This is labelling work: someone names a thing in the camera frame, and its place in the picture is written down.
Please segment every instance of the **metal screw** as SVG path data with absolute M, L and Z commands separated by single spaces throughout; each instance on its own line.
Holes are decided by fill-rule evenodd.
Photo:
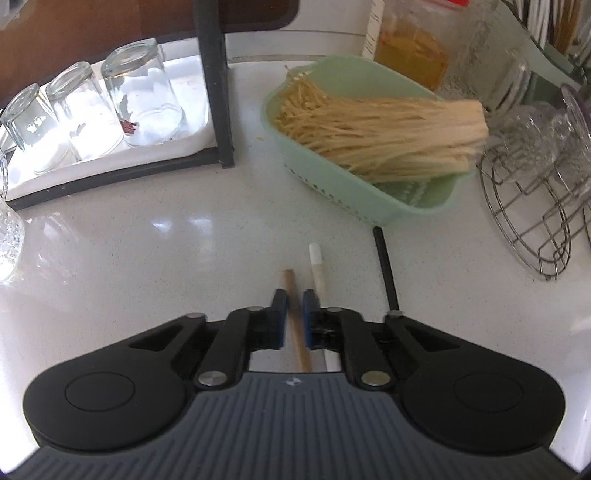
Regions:
M 197 380 L 207 387 L 218 387 L 226 383 L 228 376 L 224 372 L 211 370 L 209 372 L 203 372 Z
M 390 375 L 380 370 L 370 370 L 361 375 L 361 381 L 370 387 L 383 387 L 390 380 Z

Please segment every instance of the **black metal rack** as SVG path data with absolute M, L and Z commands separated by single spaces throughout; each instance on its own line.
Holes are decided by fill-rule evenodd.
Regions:
M 191 0 L 193 4 L 193 19 L 195 32 L 179 32 L 168 35 L 167 40 L 179 40 L 195 35 L 199 42 L 199 51 L 203 65 L 203 75 L 207 89 L 210 111 L 215 131 L 217 146 L 204 148 L 197 153 L 181 158 L 172 158 L 135 167 L 122 168 L 58 184 L 53 187 L 24 195 L 7 203 L 15 210 L 22 210 L 38 203 L 48 202 L 73 193 L 83 192 L 96 187 L 102 187 L 125 180 L 137 179 L 156 173 L 181 170 L 190 167 L 213 165 L 219 163 L 222 168 L 234 166 L 234 146 L 230 125 L 230 106 L 228 99 L 228 58 L 226 54 L 225 33 L 252 30 L 274 30 L 290 23 L 298 10 L 298 0 L 287 0 L 287 10 L 284 15 L 271 20 L 256 19 L 257 9 L 263 11 L 272 7 L 274 0 L 256 2 L 256 7 L 249 11 L 251 2 L 240 5 L 242 11 L 249 11 L 251 18 L 245 22 L 235 24 L 231 19 L 229 24 L 222 25 L 220 21 L 220 3 L 218 0 Z M 226 0 L 227 8 L 234 9 Z

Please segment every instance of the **dish rack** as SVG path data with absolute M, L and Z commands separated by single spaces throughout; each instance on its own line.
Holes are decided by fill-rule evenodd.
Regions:
M 585 232 L 591 244 L 591 196 L 582 193 L 589 178 L 569 188 L 559 168 L 557 163 L 520 182 L 511 180 L 515 172 L 501 157 L 484 156 L 479 163 L 480 183 L 495 223 L 518 258 L 545 280 L 564 272 L 578 235 Z

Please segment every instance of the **brown cabinet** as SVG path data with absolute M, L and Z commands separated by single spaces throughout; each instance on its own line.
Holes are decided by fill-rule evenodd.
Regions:
M 297 5 L 221 0 L 220 23 L 226 33 L 273 30 L 293 19 Z M 0 106 L 30 83 L 48 82 L 79 60 L 104 59 L 131 41 L 193 36 L 191 0 L 28 0 L 0 31 Z

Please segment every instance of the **upside-down glass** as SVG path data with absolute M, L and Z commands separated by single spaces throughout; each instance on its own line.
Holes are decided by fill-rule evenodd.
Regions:
M 558 156 L 558 145 L 548 125 L 556 109 L 539 102 L 520 105 L 508 114 L 489 120 L 487 155 L 509 172 L 507 181 L 533 180 L 548 170 Z
M 87 61 L 61 72 L 46 94 L 79 160 L 101 157 L 121 142 L 119 121 Z
M 70 143 L 36 83 L 16 94 L 0 121 L 27 155 L 35 173 L 51 170 L 64 157 L 72 155 Z
M 8 191 L 8 163 L 0 150 L 0 281 L 6 280 L 19 257 L 25 238 L 25 227 L 20 215 L 6 204 Z
M 161 143 L 181 130 L 185 114 L 153 38 L 117 48 L 100 71 L 129 145 Z

